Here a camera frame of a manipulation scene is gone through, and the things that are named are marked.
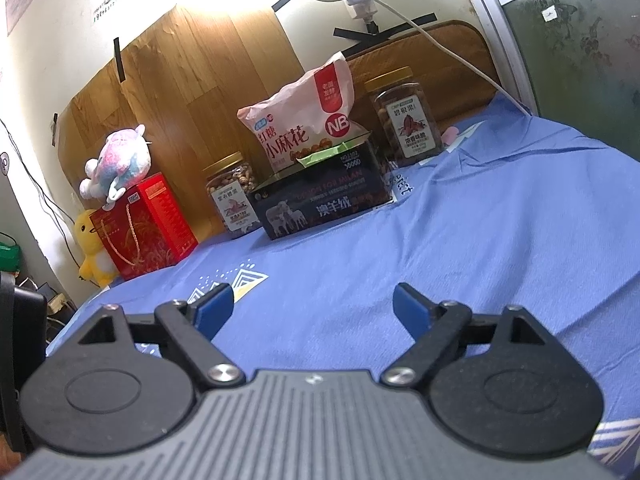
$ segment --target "cardboard box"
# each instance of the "cardboard box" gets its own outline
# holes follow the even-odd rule
[[[91,221],[124,280],[173,266],[198,244],[161,173],[128,189],[110,211],[92,213]]]
[[[369,135],[348,140],[340,153],[306,168],[300,163],[290,166],[251,192],[249,201],[269,238],[388,202],[386,162],[379,159]]]

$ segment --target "yellow duck plush toy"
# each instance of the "yellow duck plush toy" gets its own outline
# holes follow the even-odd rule
[[[80,278],[87,281],[95,278],[100,288],[104,288],[118,275],[118,269],[113,264],[109,253],[104,249],[94,224],[89,218],[89,215],[94,211],[95,209],[84,211],[76,219],[74,225],[76,241],[84,252],[84,262],[78,274]]]

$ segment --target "bed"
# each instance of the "bed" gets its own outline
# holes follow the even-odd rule
[[[85,303],[49,352],[102,304],[149,313],[227,282],[236,307],[213,341],[249,375],[377,375],[412,344],[392,312],[398,282],[475,312],[522,304],[600,384],[591,452],[628,473],[640,461],[640,164],[500,96],[458,127],[449,150],[394,172],[395,202],[276,241],[212,238]]]

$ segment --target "red label on snack bag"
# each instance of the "red label on snack bag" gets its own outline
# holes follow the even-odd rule
[[[333,114],[342,108],[342,95],[338,76],[335,73],[335,64],[331,63],[314,74],[316,89],[320,98],[322,110],[328,114]]]
[[[333,114],[329,116],[329,118],[324,123],[324,129],[332,137],[345,136],[348,133],[350,127],[351,123],[349,122],[345,114]]]

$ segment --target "gold lid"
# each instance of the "gold lid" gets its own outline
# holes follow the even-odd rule
[[[208,166],[207,168],[202,170],[202,173],[204,173],[205,176],[214,176],[215,174],[221,173],[228,168],[237,166],[242,161],[244,161],[242,153],[235,152],[233,155],[226,156],[222,160],[217,161],[215,164]]]
[[[367,92],[375,92],[379,88],[383,88],[385,86],[392,85],[393,83],[397,83],[398,81],[402,81],[402,79],[408,79],[414,76],[414,72],[408,66],[403,66],[398,70],[393,70],[392,72],[387,72],[381,76],[370,79],[366,83],[364,83],[364,88]]]

